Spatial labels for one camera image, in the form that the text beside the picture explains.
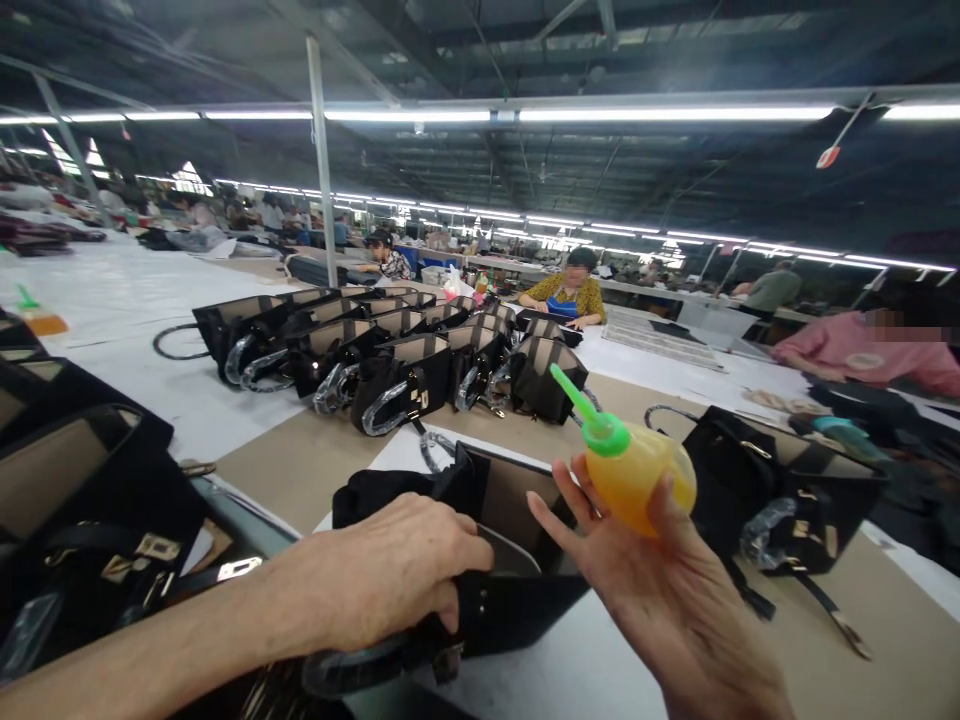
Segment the fabric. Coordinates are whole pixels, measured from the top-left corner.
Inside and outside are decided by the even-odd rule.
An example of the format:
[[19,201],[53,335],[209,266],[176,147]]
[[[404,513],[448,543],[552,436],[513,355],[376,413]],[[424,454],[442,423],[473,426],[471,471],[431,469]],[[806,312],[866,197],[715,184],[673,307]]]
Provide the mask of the fabric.
[[383,273],[385,278],[390,278],[391,280],[409,280],[412,275],[410,272],[410,263],[408,263],[407,259],[397,250],[391,250],[390,257],[387,261],[380,263],[380,272]]
[[600,322],[605,323],[607,312],[603,308],[603,299],[600,297],[600,283],[593,278],[587,278],[583,281],[580,289],[570,295],[563,287],[564,279],[563,273],[551,275],[547,279],[541,280],[524,294],[539,302],[546,302],[551,297],[556,298],[557,302],[560,303],[576,300],[577,313],[580,317],[596,314],[600,316]]
[[881,342],[863,313],[817,320],[773,348],[779,363],[795,355],[864,383],[886,385],[909,375],[932,392],[960,397],[960,365],[946,343]]
[[774,270],[750,286],[750,297],[743,304],[754,310],[775,312],[778,307],[797,297],[802,284],[803,281],[795,272]]

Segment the gold buckle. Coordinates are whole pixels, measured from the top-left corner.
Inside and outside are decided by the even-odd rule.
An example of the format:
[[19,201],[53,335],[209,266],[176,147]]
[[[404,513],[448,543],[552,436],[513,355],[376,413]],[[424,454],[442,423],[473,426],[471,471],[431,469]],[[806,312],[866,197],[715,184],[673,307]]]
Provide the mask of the gold buckle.
[[251,570],[263,565],[263,558],[253,557],[246,560],[237,560],[236,562],[226,563],[220,566],[217,572],[217,582],[232,580],[235,577],[246,575]]
[[170,562],[176,560],[177,555],[180,554],[180,543],[167,540],[160,535],[147,533],[143,536],[143,540],[140,541],[136,553],[137,555],[143,555],[144,557],[153,558],[154,560]]

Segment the black fabric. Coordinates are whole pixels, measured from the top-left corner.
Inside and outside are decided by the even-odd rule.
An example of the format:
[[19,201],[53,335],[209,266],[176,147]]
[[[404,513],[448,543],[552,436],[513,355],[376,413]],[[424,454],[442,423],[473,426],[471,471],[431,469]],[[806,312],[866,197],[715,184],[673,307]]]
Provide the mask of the black fabric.
[[[45,363],[60,367],[52,380],[44,380],[30,370],[37,364]],[[124,405],[137,410],[143,418],[146,432],[164,447],[173,438],[173,426],[170,423],[65,358],[19,363],[0,360],[0,389],[16,397],[25,406],[9,423],[0,427],[0,447],[60,418],[104,404]]]

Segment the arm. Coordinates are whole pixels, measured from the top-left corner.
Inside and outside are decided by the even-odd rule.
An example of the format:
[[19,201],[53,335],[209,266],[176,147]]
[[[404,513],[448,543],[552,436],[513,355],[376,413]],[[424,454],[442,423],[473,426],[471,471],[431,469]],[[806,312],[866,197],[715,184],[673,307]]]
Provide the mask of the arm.
[[370,647],[431,612],[456,632],[450,578],[493,566],[476,533],[468,517],[408,493],[27,675],[0,692],[0,717],[160,720],[262,665]]

